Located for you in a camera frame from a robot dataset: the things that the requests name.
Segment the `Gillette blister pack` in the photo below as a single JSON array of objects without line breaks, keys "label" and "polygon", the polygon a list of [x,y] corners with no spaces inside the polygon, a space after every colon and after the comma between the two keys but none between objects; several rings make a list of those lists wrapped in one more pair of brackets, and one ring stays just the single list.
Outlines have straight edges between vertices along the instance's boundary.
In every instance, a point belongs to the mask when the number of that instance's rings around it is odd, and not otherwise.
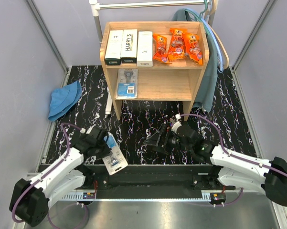
[{"label": "Gillette blister pack", "polygon": [[138,69],[119,69],[116,99],[136,99],[138,96]]},{"label": "Gillette blister pack", "polygon": [[107,146],[111,149],[108,156],[102,158],[109,175],[113,175],[118,171],[126,168],[128,162],[119,148],[116,140],[111,133],[108,133]]}]

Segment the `orange razor pack horizontal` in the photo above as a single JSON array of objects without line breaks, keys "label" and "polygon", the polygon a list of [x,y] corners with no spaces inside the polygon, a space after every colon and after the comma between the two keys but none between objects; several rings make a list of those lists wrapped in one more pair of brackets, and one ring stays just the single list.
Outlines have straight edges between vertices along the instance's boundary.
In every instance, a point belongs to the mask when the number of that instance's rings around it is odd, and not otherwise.
[{"label": "orange razor pack horizontal", "polygon": [[196,64],[203,65],[202,52],[199,46],[199,36],[192,33],[183,34],[185,51]]}]

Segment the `white Harry's razor box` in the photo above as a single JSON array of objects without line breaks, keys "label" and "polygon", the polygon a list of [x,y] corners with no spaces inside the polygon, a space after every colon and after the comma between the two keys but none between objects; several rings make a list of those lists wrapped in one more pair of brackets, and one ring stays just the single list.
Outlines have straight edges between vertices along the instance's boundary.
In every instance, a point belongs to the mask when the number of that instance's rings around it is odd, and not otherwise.
[{"label": "white Harry's razor box", "polygon": [[122,63],[137,62],[138,30],[123,30],[120,59]]}]

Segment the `orange razor pack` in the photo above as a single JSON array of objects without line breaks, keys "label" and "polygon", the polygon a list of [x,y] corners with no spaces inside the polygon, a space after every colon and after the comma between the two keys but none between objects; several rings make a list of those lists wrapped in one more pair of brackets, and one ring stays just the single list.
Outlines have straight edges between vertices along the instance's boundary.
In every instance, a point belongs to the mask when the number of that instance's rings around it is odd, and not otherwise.
[{"label": "orange razor pack", "polygon": [[161,63],[169,64],[169,59],[167,55],[167,38],[159,35],[153,34],[153,39],[155,41],[155,54],[153,55],[153,60],[156,60]]},{"label": "orange razor pack", "polygon": [[172,33],[170,46],[168,49],[168,59],[173,62],[185,58],[185,43],[183,35],[188,31],[186,28],[170,28]]}]

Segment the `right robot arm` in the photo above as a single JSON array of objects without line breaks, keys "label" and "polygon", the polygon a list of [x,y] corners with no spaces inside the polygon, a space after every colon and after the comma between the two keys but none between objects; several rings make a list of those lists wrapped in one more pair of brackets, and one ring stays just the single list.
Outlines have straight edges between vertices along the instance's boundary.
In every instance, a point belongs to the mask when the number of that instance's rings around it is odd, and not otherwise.
[{"label": "right robot arm", "polygon": [[187,124],[162,124],[144,141],[153,151],[170,154],[172,149],[190,153],[193,160],[213,166],[207,177],[209,187],[246,188],[264,194],[269,200],[287,207],[287,162],[247,156],[201,138]]}]

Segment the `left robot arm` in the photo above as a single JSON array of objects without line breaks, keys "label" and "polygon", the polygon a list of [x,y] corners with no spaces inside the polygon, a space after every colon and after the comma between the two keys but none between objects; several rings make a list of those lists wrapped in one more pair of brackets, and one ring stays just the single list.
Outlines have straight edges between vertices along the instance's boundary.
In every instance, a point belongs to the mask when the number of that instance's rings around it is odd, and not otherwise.
[{"label": "left robot arm", "polygon": [[65,135],[67,149],[50,166],[29,180],[16,182],[9,210],[14,222],[37,226],[46,217],[50,208],[66,194],[95,184],[94,173],[85,166],[92,156],[102,159],[109,155],[109,132],[94,126],[90,132],[83,128],[73,142]]}]

